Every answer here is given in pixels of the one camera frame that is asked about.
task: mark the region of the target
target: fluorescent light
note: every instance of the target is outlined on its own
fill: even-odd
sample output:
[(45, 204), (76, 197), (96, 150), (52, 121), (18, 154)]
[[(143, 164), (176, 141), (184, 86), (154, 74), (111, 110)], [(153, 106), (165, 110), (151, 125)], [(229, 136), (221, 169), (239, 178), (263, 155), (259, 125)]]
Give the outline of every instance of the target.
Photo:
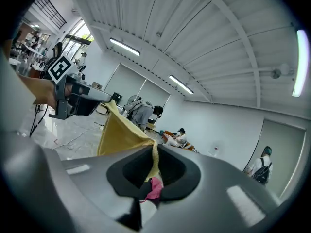
[(190, 94), (193, 94), (193, 91), (191, 91), (188, 87), (186, 87), (185, 84), (183, 84), (180, 80), (175, 78), (173, 75), (170, 75), (170, 79), (179, 84), (182, 88), (184, 88), (186, 91), (188, 91)]
[(309, 65), (309, 42), (304, 30), (297, 31), (298, 38), (298, 69), (293, 90), (293, 97), (300, 97), (306, 80)]
[(124, 43), (122, 43), (122, 42), (120, 42), (120, 41), (117, 41), (117, 40), (114, 39), (114, 38), (110, 38), (110, 41), (111, 41), (112, 43), (114, 43), (114, 44), (116, 44), (116, 45), (118, 45), (118, 46), (120, 46), (120, 47), (122, 47), (122, 48), (124, 48), (124, 49), (126, 49), (126, 50), (128, 50), (128, 51), (130, 51), (130, 52), (132, 52), (133, 54), (136, 54), (137, 56), (140, 55), (140, 52), (138, 52), (138, 51), (135, 50), (134, 48), (131, 48), (130, 46), (128, 46), (128, 45), (126, 45), (126, 44), (124, 44)]

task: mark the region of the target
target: white shirt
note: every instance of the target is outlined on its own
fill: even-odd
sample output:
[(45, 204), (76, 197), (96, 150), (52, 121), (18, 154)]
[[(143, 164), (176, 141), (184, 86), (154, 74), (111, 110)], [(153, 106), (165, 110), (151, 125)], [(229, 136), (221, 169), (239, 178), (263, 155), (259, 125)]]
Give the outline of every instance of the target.
[(78, 62), (78, 70), (80, 70), (81, 69), (81, 67), (83, 67), (84, 66), (84, 61), (85, 61), (85, 57), (81, 57), (79, 60), (78, 60), (79, 62)]
[(176, 140), (177, 140), (176, 143), (179, 147), (184, 147), (185, 144), (187, 143), (186, 134), (178, 136)]
[[(265, 155), (262, 157), (263, 158), (263, 163), (265, 166), (269, 166), (271, 163), (270, 157), (268, 155)], [(249, 167), (250, 170), (252, 170), (249, 173), (249, 176), (251, 177), (253, 174), (255, 174), (260, 168), (262, 168), (262, 162), (260, 158), (257, 158), (254, 163)], [(271, 164), (271, 167), (269, 168), (269, 177), (268, 180), (271, 177), (271, 173), (272, 173), (272, 169), (273, 169), (273, 165)]]

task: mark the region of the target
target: window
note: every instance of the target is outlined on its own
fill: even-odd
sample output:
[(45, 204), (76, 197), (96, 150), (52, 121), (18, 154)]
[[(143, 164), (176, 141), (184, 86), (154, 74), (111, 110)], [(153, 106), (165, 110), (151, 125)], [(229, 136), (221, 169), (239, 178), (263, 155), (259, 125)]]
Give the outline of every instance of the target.
[(48, 35), (48, 34), (42, 34), (41, 35), (41, 40), (43, 40), (43, 41), (48, 41), (48, 38), (49, 38), (50, 36)]
[(63, 40), (63, 54), (70, 59), (79, 59), (89, 44), (94, 40), (90, 30), (83, 20), (79, 21), (67, 34)]

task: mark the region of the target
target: wooden table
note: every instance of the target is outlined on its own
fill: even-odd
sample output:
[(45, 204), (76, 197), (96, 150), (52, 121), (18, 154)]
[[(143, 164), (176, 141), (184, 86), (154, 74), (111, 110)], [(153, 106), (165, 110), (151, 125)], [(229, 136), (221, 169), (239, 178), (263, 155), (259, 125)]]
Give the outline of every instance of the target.
[(41, 71), (43, 71), (43, 69), (44, 69), (44, 66), (40, 67), (40, 66), (32, 64), (29, 77), (39, 79)]

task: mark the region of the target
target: pink cloth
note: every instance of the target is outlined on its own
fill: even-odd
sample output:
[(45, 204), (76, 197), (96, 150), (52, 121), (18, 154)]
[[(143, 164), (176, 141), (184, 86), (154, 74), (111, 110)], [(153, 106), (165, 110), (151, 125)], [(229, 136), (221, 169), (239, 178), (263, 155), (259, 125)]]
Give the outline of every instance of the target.
[(145, 198), (145, 200), (143, 202), (145, 202), (146, 199), (150, 199), (150, 200), (157, 199), (161, 195), (161, 191), (163, 189), (163, 185), (162, 185), (161, 180), (159, 180), (156, 177), (152, 177), (150, 182), (151, 182), (151, 190), (152, 191), (147, 194), (147, 197)]

